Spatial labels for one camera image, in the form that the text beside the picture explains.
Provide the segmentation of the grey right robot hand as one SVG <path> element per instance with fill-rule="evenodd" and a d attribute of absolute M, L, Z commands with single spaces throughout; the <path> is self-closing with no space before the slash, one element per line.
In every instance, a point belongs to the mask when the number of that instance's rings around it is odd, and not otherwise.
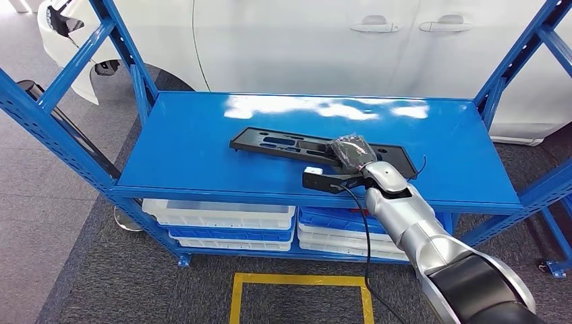
<path fill-rule="evenodd" d="M 362 175 L 367 165 L 378 161 L 374 149 L 357 134 L 340 136 L 326 146 L 340 162 L 342 174 Z"/>

